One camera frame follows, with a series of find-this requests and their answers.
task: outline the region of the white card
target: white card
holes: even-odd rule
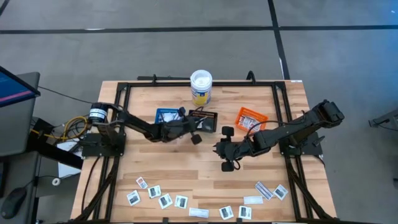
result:
[[[169,194],[165,194],[165,195],[161,196],[161,198],[159,199],[159,204],[160,204],[160,207],[162,207],[162,209],[165,209],[165,208],[169,207],[170,205],[172,205],[173,201]]]
[[[227,220],[229,218],[234,217],[234,213],[232,212],[231,206],[220,208],[220,215],[223,218],[223,220]]]
[[[188,197],[177,195],[175,196],[175,204],[174,206],[178,208],[187,208]]]
[[[259,192],[260,194],[265,197],[267,200],[270,200],[273,196],[272,192],[266,187],[264,186],[264,184],[262,184],[260,181],[256,183],[256,185],[254,186]]]
[[[261,204],[263,203],[262,197],[261,196],[247,196],[243,197],[243,202],[245,205],[250,205],[250,204]]]
[[[239,218],[251,219],[251,208],[239,206]]]
[[[274,195],[278,197],[280,200],[283,200],[287,195],[287,193],[288,191],[281,184],[279,184],[278,187],[274,190]]]
[[[133,206],[133,205],[137,204],[138,202],[140,202],[141,199],[139,198],[138,191],[135,190],[135,191],[129,193],[127,195],[127,200],[129,201],[130,206]]]
[[[199,217],[199,218],[208,218],[209,210],[200,209],[200,208],[189,208],[189,216]]]
[[[145,181],[144,181],[144,178],[142,178],[142,177],[139,177],[139,178],[136,180],[136,182],[137,182],[137,184],[140,186],[140,188],[142,188],[142,189],[146,189],[146,188],[148,187],[147,182],[145,182]]]
[[[159,197],[162,194],[162,191],[160,191],[160,185],[148,188],[148,194],[150,199]]]

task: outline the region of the gray floor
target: gray floor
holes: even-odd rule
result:
[[[275,0],[280,26],[398,24],[397,1]],[[11,0],[0,29],[89,29],[178,26],[269,26],[267,1]],[[322,130],[326,171],[338,216],[398,223],[396,132],[371,129],[368,119],[398,108],[398,30],[283,31],[291,79],[303,80],[310,106],[327,98],[346,119]],[[14,73],[38,71],[40,85],[95,101],[103,80],[138,75],[214,79],[281,79],[273,31],[143,34],[0,35],[0,65]],[[89,106],[42,91],[35,116],[53,124],[86,114]],[[56,174],[53,161],[42,172]],[[38,218],[65,221],[78,177],[62,190],[40,181]]]

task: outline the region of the wooden tabletop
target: wooden tabletop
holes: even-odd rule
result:
[[[117,83],[103,82],[98,101],[113,103]],[[302,115],[301,110],[309,110],[307,97],[303,83],[286,81],[286,86],[295,119]],[[199,133],[203,141],[196,146],[192,144],[189,134],[168,144],[151,143],[143,135],[126,128],[126,150],[119,165],[112,222],[161,222],[163,217],[169,217],[171,222],[221,222],[219,209],[228,205],[232,206],[234,218],[226,221],[233,222],[238,217],[239,206],[243,205],[243,197],[259,195],[254,188],[257,181],[261,181],[271,191],[282,184],[290,192],[284,158],[279,153],[278,145],[267,154],[245,157],[241,160],[242,169],[234,172],[222,172],[222,160],[212,152],[213,145],[223,137],[221,128],[234,126],[234,120],[242,106],[265,114],[270,120],[277,119],[271,88],[213,87],[211,97],[211,103],[204,110],[218,113],[217,132]],[[192,104],[190,87],[134,87],[131,90],[128,111],[153,123],[157,108],[181,106],[187,111],[196,108]],[[274,123],[267,123],[266,126],[267,129],[276,127],[277,124]],[[245,134],[236,128],[233,141],[242,141]],[[81,213],[83,191],[94,160],[95,158],[89,158],[84,161],[71,218]],[[302,156],[302,160],[309,191],[323,209],[335,217],[336,212],[324,166],[313,156]],[[91,177],[85,206],[97,191],[101,166],[102,158],[95,166]],[[176,195],[187,196],[187,209],[171,205],[162,210],[158,198],[150,199],[148,191],[139,188],[136,183],[138,177],[143,177],[149,187],[160,185],[162,194],[169,193],[173,201]],[[141,202],[131,207],[126,195],[133,190],[138,190]],[[305,217],[302,194],[299,189],[297,192],[301,213]],[[104,217],[107,196],[106,192],[101,204],[100,218]],[[208,209],[210,217],[208,219],[189,217],[190,207]],[[274,197],[270,201],[264,199],[262,205],[250,205],[250,207],[251,221],[254,222],[295,220],[290,193],[283,201]]]

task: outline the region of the white paper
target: white paper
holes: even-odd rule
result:
[[[77,141],[79,141],[79,139],[73,139],[73,140],[74,141],[67,141],[67,142],[57,144],[57,148],[62,149],[64,151],[69,151],[73,146],[75,146],[77,144]],[[75,152],[74,155],[81,158],[81,151]],[[67,166],[60,162],[58,163],[58,176],[60,178],[66,177],[68,175],[79,174],[80,172],[81,172],[80,169],[76,169],[74,167]]]
[[[239,206],[239,218],[251,219],[251,208],[246,206]]]
[[[288,191],[281,184],[279,184],[278,187],[274,190],[274,195],[280,200],[283,200],[286,197],[287,193]]]
[[[172,205],[173,201],[169,194],[165,194],[160,197],[159,204],[162,209],[165,209],[165,208],[169,207],[170,205]]]
[[[129,201],[130,206],[133,206],[133,205],[137,204],[138,202],[140,202],[141,199],[139,198],[138,191],[135,190],[135,191],[129,193],[127,195],[127,200]]]
[[[243,197],[243,202],[245,205],[250,205],[250,204],[262,204],[262,197],[261,196],[247,196]]]
[[[255,188],[267,200],[270,200],[272,198],[273,196],[272,192],[266,186],[264,186],[264,184],[262,184],[260,181],[256,183]]]
[[[187,208],[187,204],[188,204],[188,197],[185,196],[181,196],[181,195],[177,195],[175,196],[175,203],[174,206],[178,207],[178,208]]]
[[[148,194],[150,199],[159,197],[162,194],[162,191],[160,190],[160,185],[148,188]]]
[[[227,220],[229,218],[234,217],[234,213],[232,212],[231,206],[220,208],[220,215],[223,218],[223,220]]]
[[[145,182],[145,181],[144,181],[144,178],[142,178],[142,177],[139,177],[139,178],[136,180],[136,182],[137,182],[137,184],[140,186],[140,188],[142,188],[142,189],[146,189],[146,188],[148,187],[147,182]]]
[[[189,216],[199,217],[199,218],[208,218],[209,210],[200,209],[200,208],[189,208]]]

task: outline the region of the white container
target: white container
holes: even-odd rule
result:
[[[206,70],[197,70],[191,75],[192,102],[197,106],[206,106],[211,100],[213,77]]]

